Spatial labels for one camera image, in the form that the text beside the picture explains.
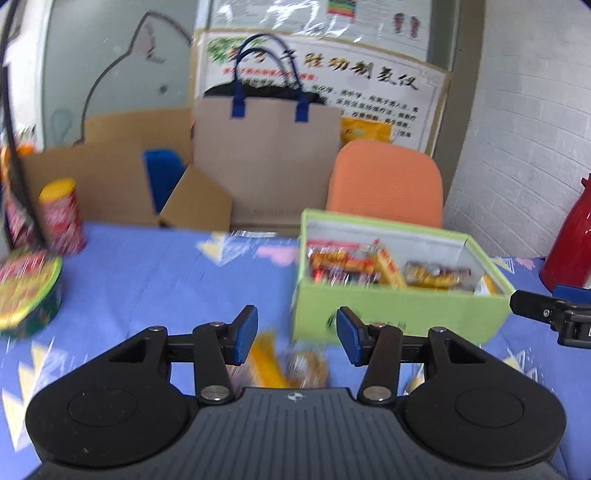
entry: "blue chair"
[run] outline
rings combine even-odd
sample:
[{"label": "blue chair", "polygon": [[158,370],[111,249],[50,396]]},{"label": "blue chair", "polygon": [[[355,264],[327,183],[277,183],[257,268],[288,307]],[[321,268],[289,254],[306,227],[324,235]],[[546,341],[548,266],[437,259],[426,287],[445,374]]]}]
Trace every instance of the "blue chair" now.
[{"label": "blue chair", "polygon": [[174,151],[166,149],[146,150],[144,161],[150,178],[154,209],[160,213],[183,176],[185,166]]}]

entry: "black cable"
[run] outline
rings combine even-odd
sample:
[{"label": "black cable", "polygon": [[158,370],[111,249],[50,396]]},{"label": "black cable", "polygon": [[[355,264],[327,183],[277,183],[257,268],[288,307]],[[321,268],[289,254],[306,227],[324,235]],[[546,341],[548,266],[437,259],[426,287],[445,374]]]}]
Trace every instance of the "black cable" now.
[{"label": "black cable", "polygon": [[[0,7],[10,0],[0,0]],[[10,110],[10,96],[9,96],[9,83],[8,83],[8,68],[4,66],[4,59],[6,57],[6,49],[8,47],[8,37],[10,36],[10,30],[12,29],[12,23],[17,13],[17,8],[20,0],[12,0],[4,27],[2,28],[2,34],[0,35],[0,66],[2,66],[2,74],[0,75],[0,96],[2,98],[2,108],[4,111],[4,125],[8,137],[8,147],[10,149],[10,181],[12,191],[15,193],[17,199],[21,202],[23,207],[27,210],[27,214],[33,220],[33,233],[35,238],[43,246],[45,240],[43,233],[37,220],[37,215],[31,204],[29,198],[29,192],[27,189],[27,183],[23,175],[21,159],[18,156],[17,146],[14,141],[14,127],[12,125],[12,112]]]}]

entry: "orange chair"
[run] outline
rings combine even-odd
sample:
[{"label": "orange chair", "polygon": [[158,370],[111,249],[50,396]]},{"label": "orange chair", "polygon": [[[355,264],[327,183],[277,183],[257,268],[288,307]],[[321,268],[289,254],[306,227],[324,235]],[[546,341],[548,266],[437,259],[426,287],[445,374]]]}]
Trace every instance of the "orange chair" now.
[{"label": "orange chair", "polygon": [[441,228],[441,174],[423,153],[354,140],[336,158],[326,210]]}]

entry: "red thermos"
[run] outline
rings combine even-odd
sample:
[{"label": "red thermos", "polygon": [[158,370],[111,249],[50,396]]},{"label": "red thermos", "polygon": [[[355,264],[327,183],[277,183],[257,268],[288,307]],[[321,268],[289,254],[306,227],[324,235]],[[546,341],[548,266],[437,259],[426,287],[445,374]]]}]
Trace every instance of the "red thermos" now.
[{"label": "red thermos", "polygon": [[584,190],[563,223],[540,280],[552,291],[557,284],[584,287],[591,275],[591,174],[581,179]]}]

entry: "bag handle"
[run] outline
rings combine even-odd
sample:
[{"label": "bag handle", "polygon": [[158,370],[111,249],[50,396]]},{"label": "bag handle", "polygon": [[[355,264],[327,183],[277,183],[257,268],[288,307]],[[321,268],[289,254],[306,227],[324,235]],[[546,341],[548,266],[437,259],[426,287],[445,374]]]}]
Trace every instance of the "bag handle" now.
[{"label": "bag handle", "polygon": [[275,40],[280,46],[281,48],[283,48],[283,53],[287,56],[287,58],[290,61],[291,64],[291,71],[293,72],[296,82],[298,84],[298,87],[300,88],[300,90],[303,90],[304,87],[301,84],[301,80],[300,80],[300,75],[298,74],[297,68],[296,68],[296,63],[294,61],[294,57],[293,55],[290,53],[291,49],[287,46],[287,43],[285,43],[282,39],[280,39],[279,37],[277,37],[276,35],[273,35],[271,33],[257,33],[252,35],[251,37],[248,37],[244,43],[240,46],[240,48],[238,49],[238,54],[242,53],[242,50],[244,48],[246,48],[246,46],[253,42],[254,40],[256,40],[257,38],[261,38],[261,37],[268,37],[271,38],[272,40]]},{"label": "bag handle", "polygon": [[[251,53],[256,53],[256,52],[263,52],[263,53],[269,55],[272,59],[274,59],[275,62],[281,66],[281,71],[284,73],[286,81],[288,80],[287,73],[283,69],[283,65],[281,63],[281,60],[279,60],[279,58],[273,52],[266,50],[264,48],[259,48],[259,47],[248,48],[245,51],[241,52],[236,57],[236,66],[234,68],[234,98],[232,99],[232,118],[244,118],[245,113],[246,113],[246,104],[244,101],[244,91],[242,90],[242,83],[238,79],[238,64],[242,61],[242,59],[244,59],[244,57],[250,55]],[[310,105],[309,105],[308,99],[304,95],[304,91],[302,90],[300,85],[298,85],[297,92],[298,92],[298,100],[297,100],[297,105],[295,106],[295,112],[296,112],[295,113],[295,121],[307,123]]]}]

